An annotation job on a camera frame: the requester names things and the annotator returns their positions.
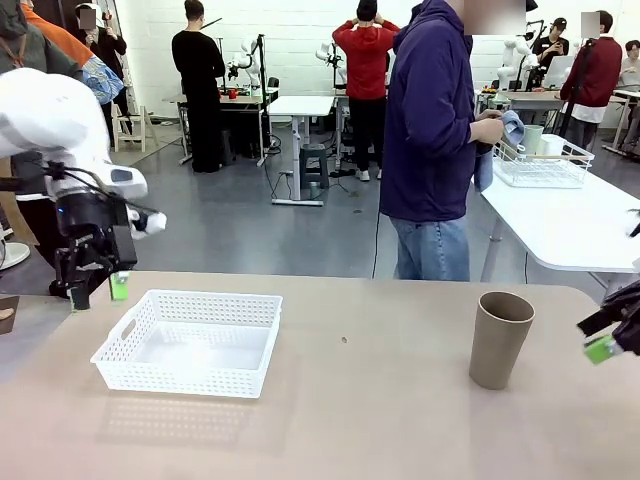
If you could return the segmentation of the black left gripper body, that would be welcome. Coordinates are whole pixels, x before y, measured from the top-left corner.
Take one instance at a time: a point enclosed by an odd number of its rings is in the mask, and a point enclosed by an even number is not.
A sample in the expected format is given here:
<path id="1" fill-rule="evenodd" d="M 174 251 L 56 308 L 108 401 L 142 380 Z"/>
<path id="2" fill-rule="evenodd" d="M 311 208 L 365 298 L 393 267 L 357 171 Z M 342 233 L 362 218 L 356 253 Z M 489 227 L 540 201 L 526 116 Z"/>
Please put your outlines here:
<path id="1" fill-rule="evenodd" d="M 67 246 L 56 251 L 66 274 L 131 270 L 137 255 L 123 200 L 77 190 L 55 201 L 58 227 Z"/>

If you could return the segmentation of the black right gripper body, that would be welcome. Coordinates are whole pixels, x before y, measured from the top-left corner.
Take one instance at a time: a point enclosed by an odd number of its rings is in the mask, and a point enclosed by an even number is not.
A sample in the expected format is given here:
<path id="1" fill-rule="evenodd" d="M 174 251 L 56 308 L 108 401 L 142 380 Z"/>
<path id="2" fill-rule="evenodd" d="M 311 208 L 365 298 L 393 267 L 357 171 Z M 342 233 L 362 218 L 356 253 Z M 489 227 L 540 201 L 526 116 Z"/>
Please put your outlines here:
<path id="1" fill-rule="evenodd" d="M 608 296 L 603 309 L 616 328 L 611 333 L 623 352 L 639 355 L 639 282 L 635 281 Z"/>

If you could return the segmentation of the person's right hand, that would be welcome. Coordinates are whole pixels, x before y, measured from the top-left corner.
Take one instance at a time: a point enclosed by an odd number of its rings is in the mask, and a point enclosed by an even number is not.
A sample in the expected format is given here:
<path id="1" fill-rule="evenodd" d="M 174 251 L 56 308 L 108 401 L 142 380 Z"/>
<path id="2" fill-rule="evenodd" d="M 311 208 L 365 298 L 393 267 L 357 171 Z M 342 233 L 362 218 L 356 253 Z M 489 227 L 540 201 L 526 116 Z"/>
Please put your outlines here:
<path id="1" fill-rule="evenodd" d="M 470 142 L 496 144 L 503 135 L 502 113 L 497 110 L 484 110 L 476 121 L 470 124 Z"/>

